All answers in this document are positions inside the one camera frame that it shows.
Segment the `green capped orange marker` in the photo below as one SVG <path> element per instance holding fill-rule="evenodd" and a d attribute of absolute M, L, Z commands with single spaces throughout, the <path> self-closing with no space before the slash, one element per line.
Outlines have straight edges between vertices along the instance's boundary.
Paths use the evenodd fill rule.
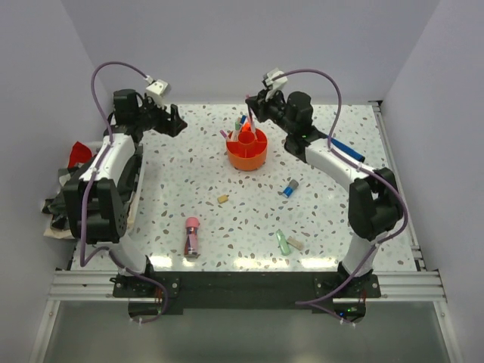
<path fill-rule="evenodd" d="M 247 116 L 243 115 L 237 122 L 241 122 L 242 124 L 244 124 L 245 121 L 247 121 Z"/>

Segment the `black orange highlighter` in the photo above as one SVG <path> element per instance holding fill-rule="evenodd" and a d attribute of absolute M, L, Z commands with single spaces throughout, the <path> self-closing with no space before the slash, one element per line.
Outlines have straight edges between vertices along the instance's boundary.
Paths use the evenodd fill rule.
<path fill-rule="evenodd" d="M 253 123 L 250 120 L 244 122 L 241 128 L 242 132 L 254 132 L 253 131 Z"/>

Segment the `orange round organizer container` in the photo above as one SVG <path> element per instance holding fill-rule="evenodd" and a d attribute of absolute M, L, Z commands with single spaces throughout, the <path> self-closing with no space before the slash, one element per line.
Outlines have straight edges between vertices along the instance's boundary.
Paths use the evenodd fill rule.
<path fill-rule="evenodd" d="M 236 141 L 226 141 L 225 145 L 230 164 L 241 171 L 259 169 L 267 157 L 268 139 L 260 129 L 240 132 Z"/>

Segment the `blue grey glue stick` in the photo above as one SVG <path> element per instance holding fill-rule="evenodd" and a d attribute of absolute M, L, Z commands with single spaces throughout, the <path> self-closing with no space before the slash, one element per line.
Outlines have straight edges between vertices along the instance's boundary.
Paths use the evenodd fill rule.
<path fill-rule="evenodd" d="M 286 188 L 283 190 L 283 195 L 286 198 L 289 198 L 293 192 L 299 187 L 299 182 L 291 179 Z"/>

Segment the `small tan eraser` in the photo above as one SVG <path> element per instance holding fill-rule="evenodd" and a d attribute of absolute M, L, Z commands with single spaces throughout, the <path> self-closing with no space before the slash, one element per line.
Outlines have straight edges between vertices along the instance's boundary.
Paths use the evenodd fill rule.
<path fill-rule="evenodd" d="M 223 194 L 217 198 L 218 203 L 225 203 L 228 201 L 228 195 Z"/>

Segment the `dark red gel pen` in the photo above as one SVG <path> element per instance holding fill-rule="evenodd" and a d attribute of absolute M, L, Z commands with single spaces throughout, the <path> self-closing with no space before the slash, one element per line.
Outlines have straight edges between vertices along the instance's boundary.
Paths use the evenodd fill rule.
<path fill-rule="evenodd" d="M 250 125 L 250 131 L 254 134 L 254 136 L 256 135 L 256 127 L 254 125 L 254 121 L 253 121 L 253 112 L 249 106 L 249 104 L 247 103 L 247 101 L 249 100 L 250 98 L 250 95 L 246 95 L 246 105 L 247 105 L 247 121 Z"/>

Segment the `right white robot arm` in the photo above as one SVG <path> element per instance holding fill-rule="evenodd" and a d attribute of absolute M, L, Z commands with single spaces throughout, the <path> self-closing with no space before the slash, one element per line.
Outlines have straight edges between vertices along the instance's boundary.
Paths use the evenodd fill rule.
<path fill-rule="evenodd" d="M 389 238 L 408 212 L 388 168 L 373 169 L 364 157 L 351 154 L 313 124 L 309 95 L 293 92 L 285 97 L 266 90 L 246 98 L 250 115 L 261 123 L 271 120 L 287 134 L 285 150 L 295 158 L 329 175 L 348 193 L 348 222 L 352 229 L 349 249 L 340 263 L 345 274 L 337 278 L 338 291 L 353 297 L 364 287 L 362 276 L 373 268 L 378 246 Z"/>

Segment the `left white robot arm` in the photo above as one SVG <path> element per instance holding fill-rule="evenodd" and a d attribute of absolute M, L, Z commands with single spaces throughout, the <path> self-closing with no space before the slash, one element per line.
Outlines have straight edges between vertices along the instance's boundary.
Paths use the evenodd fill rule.
<path fill-rule="evenodd" d="M 121 275 L 132 276 L 129 286 L 139 296 L 150 296 L 157 287 L 148 257 L 128 233 L 131 204 L 144 177 L 141 140 L 150 130 L 174 138 L 186 127 L 177 105 L 159 106 L 148 93 L 133 89 L 116 91 L 101 148 L 62 189 L 80 266 L 106 252 Z"/>

